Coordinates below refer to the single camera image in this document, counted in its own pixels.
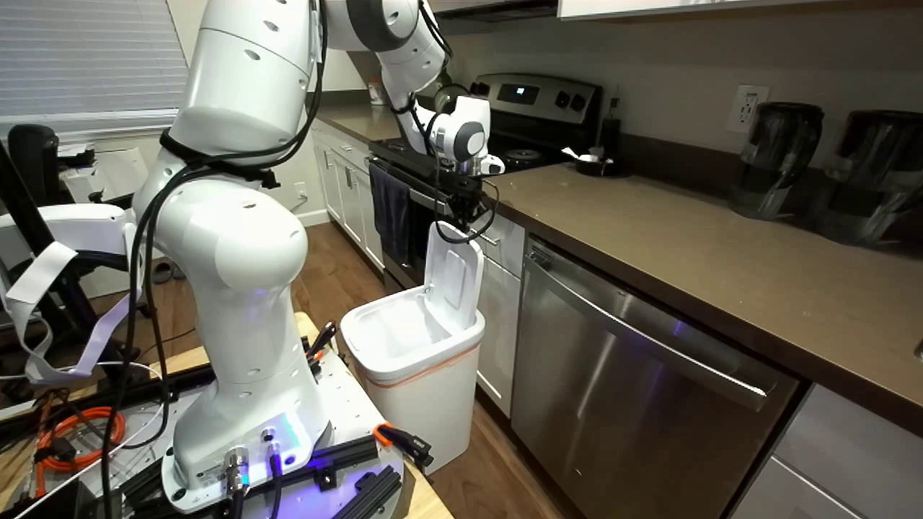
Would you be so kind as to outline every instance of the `wooden floor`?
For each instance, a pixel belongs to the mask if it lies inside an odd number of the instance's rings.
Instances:
[[[310,310],[317,326],[334,320],[375,297],[385,297],[375,267],[355,250],[334,225],[310,228],[310,261],[291,283],[295,309]],[[157,289],[160,313],[170,352],[200,343],[190,330],[197,310],[190,289],[181,279]],[[138,343],[151,339],[151,326],[138,328]],[[434,475],[435,492],[458,519],[552,519],[575,516],[548,477],[541,477],[535,465],[510,441],[490,403],[480,401],[473,413],[471,446]]]

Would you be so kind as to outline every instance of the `kitchen cabinet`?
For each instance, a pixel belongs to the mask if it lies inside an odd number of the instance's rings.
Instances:
[[[480,245],[486,250],[480,387],[505,415],[510,415],[526,230],[510,218],[497,217],[480,237]]]
[[[920,516],[923,437],[813,387],[734,519]]]
[[[316,155],[321,166],[327,212],[380,271],[385,261],[380,237],[375,230],[370,147],[329,123],[317,123]]]
[[[650,16],[719,7],[793,5],[826,0],[559,0],[558,16]]]

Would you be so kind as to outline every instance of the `stainless steel dishwasher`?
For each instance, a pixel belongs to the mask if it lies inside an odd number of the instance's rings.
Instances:
[[[727,514],[797,388],[771,364],[529,242],[515,430],[587,516]]]

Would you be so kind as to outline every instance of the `stove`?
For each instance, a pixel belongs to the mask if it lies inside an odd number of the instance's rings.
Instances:
[[[509,172],[529,176],[535,166],[565,160],[564,147],[594,144],[601,85],[552,74],[481,74],[471,95],[490,101],[489,149]],[[424,279],[434,218],[471,225],[490,202],[480,176],[440,176],[435,159],[409,149],[404,139],[372,142],[370,149],[385,279],[398,290]]]
[[[541,147],[530,142],[490,139],[489,147],[493,155],[500,155],[505,160],[509,172],[565,160],[559,147]],[[392,165],[414,169],[424,180],[434,178],[435,160],[430,155],[417,153],[404,139],[375,142],[372,153],[385,160],[392,160]]]
[[[594,82],[552,74],[481,74],[471,95],[490,101],[490,144],[509,172],[565,160],[564,147],[587,149],[594,144],[604,90]],[[434,180],[435,160],[409,149],[404,139],[375,142],[372,153],[391,165]]]

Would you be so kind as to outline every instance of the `brown countertop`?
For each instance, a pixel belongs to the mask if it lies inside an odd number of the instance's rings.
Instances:
[[[321,117],[360,142],[385,142],[401,134],[396,114],[388,106],[370,101],[324,104]]]
[[[324,108],[375,142],[391,111]],[[642,176],[569,165],[490,178],[502,212],[620,283],[923,436],[923,261],[758,222]]]

